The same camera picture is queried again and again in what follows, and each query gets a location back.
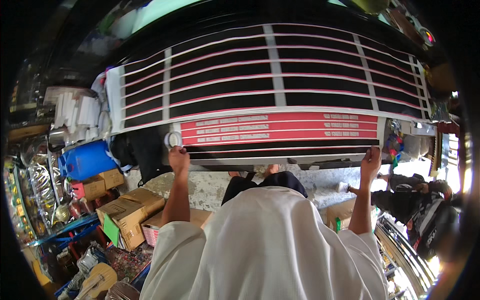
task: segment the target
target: white sneaker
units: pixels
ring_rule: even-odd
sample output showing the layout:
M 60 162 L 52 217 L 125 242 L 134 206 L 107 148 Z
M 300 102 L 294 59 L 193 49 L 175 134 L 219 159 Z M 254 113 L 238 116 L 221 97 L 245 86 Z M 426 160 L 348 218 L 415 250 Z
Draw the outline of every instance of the white sneaker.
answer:
M 340 182 L 337 187 L 336 187 L 337 192 L 349 192 L 350 191 L 350 185 L 345 182 Z

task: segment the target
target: white paper stack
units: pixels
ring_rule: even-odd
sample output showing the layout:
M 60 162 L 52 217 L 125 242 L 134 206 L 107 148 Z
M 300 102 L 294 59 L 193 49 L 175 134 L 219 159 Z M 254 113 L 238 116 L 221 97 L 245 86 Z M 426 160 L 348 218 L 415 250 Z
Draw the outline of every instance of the white paper stack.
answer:
M 93 140 L 98 137 L 100 109 L 97 98 L 79 96 L 75 99 L 72 92 L 64 92 L 58 96 L 56 103 L 54 128 L 65 125 L 69 143 Z

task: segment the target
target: concrete floor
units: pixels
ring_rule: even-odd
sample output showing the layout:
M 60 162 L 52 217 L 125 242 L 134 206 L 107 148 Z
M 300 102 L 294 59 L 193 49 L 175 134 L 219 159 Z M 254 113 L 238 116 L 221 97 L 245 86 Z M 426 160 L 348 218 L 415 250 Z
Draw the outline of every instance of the concrete floor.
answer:
M 255 166 L 257 172 L 253 181 L 262 182 L 265 165 Z M 388 174 L 390 165 L 383 165 L 380 172 Z M 280 171 L 292 172 L 303 184 L 311 200 L 319 209 L 320 215 L 325 221 L 325 208 L 354 197 L 351 193 L 337 193 L 336 185 L 340 181 L 348 182 L 354 187 L 360 184 L 360 168 L 339 168 L 323 170 L 303 171 L 297 165 L 280 165 Z M 132 170 L 130 176 L 125 177 L 125 184 L 119 186 L 121 193 L 128 192 L 137 187 L 140 180 L 140 171 Z M 173 183 L 173 174 L 166 173 L 158 176 L 143 187 L 156 192 L 167 199 Z M 216 211 L 222 202 L 225 189 L 230 181 L 228 172 L 191 171 L 189 175 L 189 199 L 190 207 L 208 211 Z M 384 190 L 386 182 L 375 180 L 372 191 Z

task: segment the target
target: blue container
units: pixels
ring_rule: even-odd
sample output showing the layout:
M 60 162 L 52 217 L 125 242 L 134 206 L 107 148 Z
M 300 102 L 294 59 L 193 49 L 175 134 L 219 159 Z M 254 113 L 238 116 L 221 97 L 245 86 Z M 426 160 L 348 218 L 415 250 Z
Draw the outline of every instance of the blue container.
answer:
M 65 152 L 58 158 L 61 175 L 75 180 L 85 180 L 116 168 L 117 164 L 105 151 L 108 151 L 107 143 L 96 141 Z

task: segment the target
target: tape roll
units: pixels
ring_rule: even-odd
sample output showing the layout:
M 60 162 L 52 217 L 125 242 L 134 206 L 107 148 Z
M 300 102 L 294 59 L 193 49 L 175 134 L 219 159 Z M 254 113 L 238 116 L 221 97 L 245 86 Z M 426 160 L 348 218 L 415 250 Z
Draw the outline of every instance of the tape roll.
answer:
M 170 150 L 174 146 L 183 147 L 181 134 L 180 132 L 177 132 L 177 131 L 167 133 L 165 135 L 165 139 L 163 140 L 163 143 L 165 144 L 165 147 L 167 147 L 168 150 Z

